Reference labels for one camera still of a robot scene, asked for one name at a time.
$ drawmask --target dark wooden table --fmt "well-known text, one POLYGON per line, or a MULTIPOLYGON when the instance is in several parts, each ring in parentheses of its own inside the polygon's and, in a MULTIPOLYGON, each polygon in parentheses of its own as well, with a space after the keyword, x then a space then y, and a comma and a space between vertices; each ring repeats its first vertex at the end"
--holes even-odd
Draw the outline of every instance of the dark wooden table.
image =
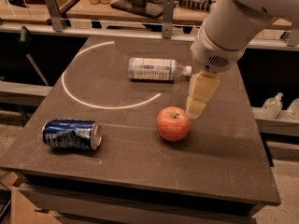
POLYGON ((192 65, 190 45, 90 37, 3 155, 1 169, 26 175, 41 186, 113 193, 114 198, 189 210, 247 215, 252 208, 279 205, 237 66, 220 74, 219 89, 200 119, 192 120, 184 140, 168 143, 157 133, 156 117, 164 107, 185 107, 188 79, 133 82, 127 77, 128 60, 171 58, 192 65), (98 120, 101 146, 95 151, 51 149, 41 134, 52 119, 98 120))

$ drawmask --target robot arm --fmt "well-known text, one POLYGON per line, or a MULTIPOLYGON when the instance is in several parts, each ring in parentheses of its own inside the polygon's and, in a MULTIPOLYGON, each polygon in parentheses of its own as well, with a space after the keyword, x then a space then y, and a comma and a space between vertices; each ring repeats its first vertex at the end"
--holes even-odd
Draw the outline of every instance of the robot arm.
POLYGON ((200 116, 217 89, 217 73, 235 65, 258 33, 278 18, 299 24, 298 10, 299 0, 217 0, 191 47, 195 65, 204 72, 190 83, 187 115, 200 116))

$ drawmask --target soda can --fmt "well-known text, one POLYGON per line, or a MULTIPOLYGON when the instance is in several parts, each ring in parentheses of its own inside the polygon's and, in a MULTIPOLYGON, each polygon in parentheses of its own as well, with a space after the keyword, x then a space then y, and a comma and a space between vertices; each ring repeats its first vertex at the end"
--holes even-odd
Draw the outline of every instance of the soda can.
POLYGON ((55 119, 45 124, 42 137, 50 147, 96 149, 102 141, 102 128, 96 121, 55 119))

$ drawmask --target can lid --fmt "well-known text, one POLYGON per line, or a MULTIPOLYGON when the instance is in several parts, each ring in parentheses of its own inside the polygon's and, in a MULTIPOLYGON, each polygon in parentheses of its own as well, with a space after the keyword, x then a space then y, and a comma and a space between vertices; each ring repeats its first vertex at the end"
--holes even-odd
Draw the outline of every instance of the can lid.
POLYGON ((91 146, 92 149, 97 149, 102 142, 102 127, 98 122, 95 122, 93 125, 91 146))
POLYGON ((46 131, 47 126, 48 126, 48 122, 46 122, 44 124, 43 128, 41 129, 41 139, 42 139, 42 141, 44 142, 45 145, 46 145, 45 131, 46 131))
POLYGON ((183 71, 184 76, 190 76, 192 74, 192 67, 187 65, 183 71))

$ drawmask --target apple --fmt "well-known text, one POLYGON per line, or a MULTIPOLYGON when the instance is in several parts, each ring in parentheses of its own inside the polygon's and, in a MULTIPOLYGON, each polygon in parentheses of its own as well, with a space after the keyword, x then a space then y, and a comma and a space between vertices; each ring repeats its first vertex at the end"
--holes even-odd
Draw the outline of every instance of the apple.
POLYGON ((157 117, 157 130, 162 138, 170 142, 183 139, 189 132, 190 120, 185 111, 176 106, 161 110, 157 117))

